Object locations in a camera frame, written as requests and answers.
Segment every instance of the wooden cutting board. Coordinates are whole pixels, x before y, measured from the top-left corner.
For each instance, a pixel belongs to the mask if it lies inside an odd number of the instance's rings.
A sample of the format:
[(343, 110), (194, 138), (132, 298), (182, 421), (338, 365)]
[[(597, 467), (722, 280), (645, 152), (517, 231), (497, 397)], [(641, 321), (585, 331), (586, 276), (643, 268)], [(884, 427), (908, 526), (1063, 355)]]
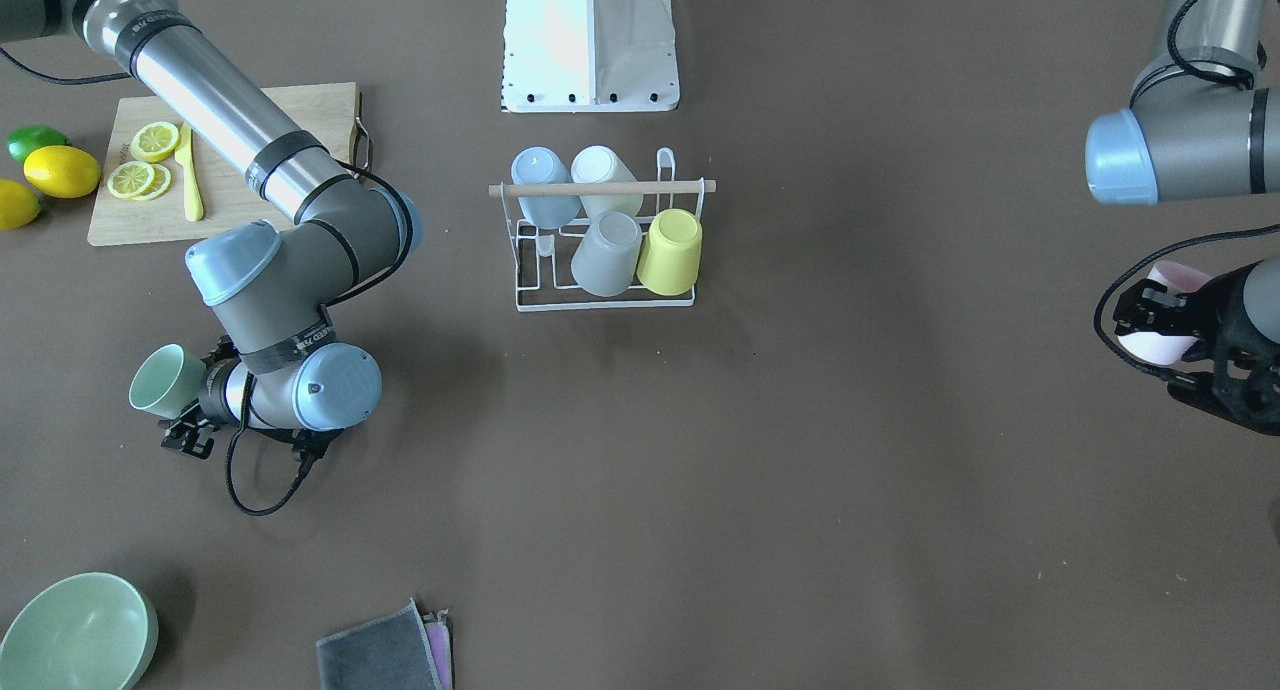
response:
[[(356, 116), (360, 113), (360, 90), (356, 83), (298, 84), (292, 88), (265, 88), (262, 92), (292, 116), (302, 129), (310, 131), (334, 157), (351, 163), (356, 142)], [(102, 161), (102, 178), (116, 166), (133, 160), (129, 140), (147, 122), (169, 120), (182, 124), (177, 111), (161, 99), (123, 99), (115, 111), (111, 140)], [(205, 219), (187, 221), (182, 206), (183, 170), (169, 157), (161, 163), (173, 172), (173, 187), (147, 202), (116, 198), (104, 182), (93, 201), (88, 227), (91, 245), (157, 243), (165, 239), (204, 239), (218, 236), (244, 221), (266, 219), (284, 230), (293, 221), (284, 218), (273, 204), (253, 195), (244, 186), (244, 177), (206, 142), (192, 134), (196, 161), (196, 183), (205, 198)]]

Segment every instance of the gray robot arm segment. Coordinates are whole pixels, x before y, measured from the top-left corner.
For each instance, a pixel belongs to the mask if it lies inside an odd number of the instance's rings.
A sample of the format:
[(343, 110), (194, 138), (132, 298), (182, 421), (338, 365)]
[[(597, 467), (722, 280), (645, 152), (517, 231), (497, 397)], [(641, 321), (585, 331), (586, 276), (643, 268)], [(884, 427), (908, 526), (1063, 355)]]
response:
[[(1098, 201), (1226, 197), (1280, 184), (1280, 148), (1267, 152), (1277, 142), (1266, 133), (1271, 97), (1252, 88), (1266, 1), (1165, 0), (1155, 58), (1138, 76), (1129, 110), (1089, 129), (1085, 172)], [(1174, 61), (1171, 28), (1192, 70)]]

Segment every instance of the lime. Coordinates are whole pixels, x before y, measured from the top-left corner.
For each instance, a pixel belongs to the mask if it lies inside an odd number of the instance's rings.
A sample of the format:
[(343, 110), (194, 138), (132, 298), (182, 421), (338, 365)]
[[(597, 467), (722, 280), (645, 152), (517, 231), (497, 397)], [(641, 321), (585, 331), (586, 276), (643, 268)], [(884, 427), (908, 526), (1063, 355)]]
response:
[(40, 215), (40, 198), (31, 188), (0, 178), (0, 230), (22, 228)]
[(116, 166), (106, 179), (106, 189), (118, 198), (136, 198), (151, 189), (156, 181), (156, 166), (151, 163), (133, 160)]
[(91, 154), (69, 146), (46, 146), (28, 154), (23, 175), (41, 193), (54, 198), (90, 195), (102, 179), (102, 169)]
[(27, 160), (28, 154), (36, 151), (36, 148), (47, 146), (69, 146), (70, 141), (67, 134), (59, 133), (50, 128), (50, 125), (24, 125), (24, 128), (18, 128), (9, 133), (9, 157), (14, 157), (15, 161), (23, 163)]
[(160, 163), (173, 154), (174, 147), (178, 147), (178, 125), (173, 122), (148, 122), (133, 134), (129, 152), (137, 160)]
[(152, 181), (151, 187), (143, 189), (142, 195), (133, 195), (133, 198), (138, 202), (154, 201), (169, 191), (169, 186), (173, 184), (173, 172), (169, 172), (168, 166), (152, 165), (156, 172), (156, 179)]

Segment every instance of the light blue cup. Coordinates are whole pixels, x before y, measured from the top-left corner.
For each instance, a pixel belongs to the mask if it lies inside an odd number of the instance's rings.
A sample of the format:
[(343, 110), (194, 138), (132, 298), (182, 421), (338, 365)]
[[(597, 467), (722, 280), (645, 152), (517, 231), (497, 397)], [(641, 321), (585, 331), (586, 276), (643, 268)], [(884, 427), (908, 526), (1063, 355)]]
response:
[[(525, 148), (511, 163), (511, 181), (517, 186), (549, 186), (568, 183), (568, 169), (557, 154), (544, 147)], [(557, 230), (582, 210), (577, 195), (549, 198), (520, 198), (525, 220), (541, 230)]]

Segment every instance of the white wire rack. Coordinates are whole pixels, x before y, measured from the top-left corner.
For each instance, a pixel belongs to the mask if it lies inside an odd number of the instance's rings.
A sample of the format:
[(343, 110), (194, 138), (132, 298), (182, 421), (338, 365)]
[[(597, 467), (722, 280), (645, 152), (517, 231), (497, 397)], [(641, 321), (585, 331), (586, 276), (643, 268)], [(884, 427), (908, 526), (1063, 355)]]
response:
[(694, 216), (703, 218), (703, 202), (707, 193), (716, 192), (716, 181), (676, 181), (676, 154), (672, 148), (659, 148), (658, 179), (650, 183), (563, 183), (548, 186), (508, 186), (506, 183), (489, 187), (489, 195), (502, 202), (502, 213), (507, 219), (507, 238), (511, 242), (511, 257), (515, 262), (516, 310), (520, 312), (548, 312), (559, 310), (605, 310), (634, 307), (689, 307), (698, 298), (698, 288), (676, 297), (654, 294), (632, 277), (632, 284), (613, 298), (599, 298), (588, 293), (573, 282), (568, 260), (577, 245), (582, 242), (591, 221), (579, 216), (558, 230), (539, 230), (525, 220), (516, 204), (512, 213), (512, 198), (556, 197), (557, 195), (654, 195), (652, 213), (641, 207), (636, 223), (641, 233), (648, 233), (649, 225), (662, 207), (662, 197), (667, 197), (667, 207), (676, 207), (676, 195), (698, 195)]

